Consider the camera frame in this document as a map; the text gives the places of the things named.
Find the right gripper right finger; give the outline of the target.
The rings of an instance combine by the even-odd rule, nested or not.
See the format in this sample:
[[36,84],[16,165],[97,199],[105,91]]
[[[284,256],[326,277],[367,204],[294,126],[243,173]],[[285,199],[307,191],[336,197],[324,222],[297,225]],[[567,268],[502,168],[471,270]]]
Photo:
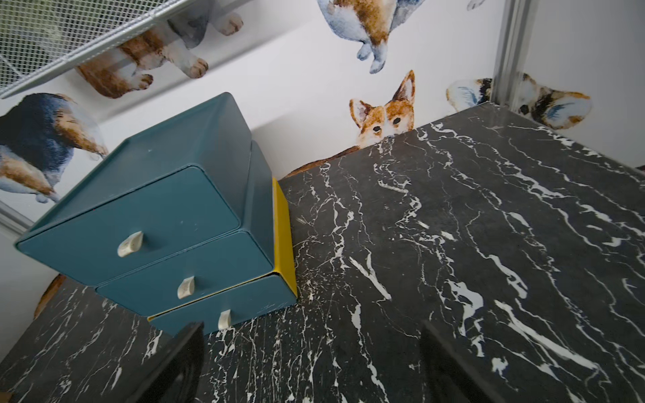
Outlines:
[[434,402],[503,402],[504,398],[441,337],[431,322],[423,322],[420,354]]

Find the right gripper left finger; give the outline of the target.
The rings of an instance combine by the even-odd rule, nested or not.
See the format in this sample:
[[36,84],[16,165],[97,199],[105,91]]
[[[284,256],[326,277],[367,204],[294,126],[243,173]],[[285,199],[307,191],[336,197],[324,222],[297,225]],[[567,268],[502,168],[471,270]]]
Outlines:
[[123,386],[124,402],[192,402],[204,361],[203,322],[191,322]]

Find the teal drawer cabinet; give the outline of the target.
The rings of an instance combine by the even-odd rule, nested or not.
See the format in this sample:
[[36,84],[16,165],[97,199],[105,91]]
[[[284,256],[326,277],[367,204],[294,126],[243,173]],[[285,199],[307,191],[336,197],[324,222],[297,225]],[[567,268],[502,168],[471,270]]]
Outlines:
[[171,335],[297,301],[286,200],[227,92],[124,140],[15,246]]

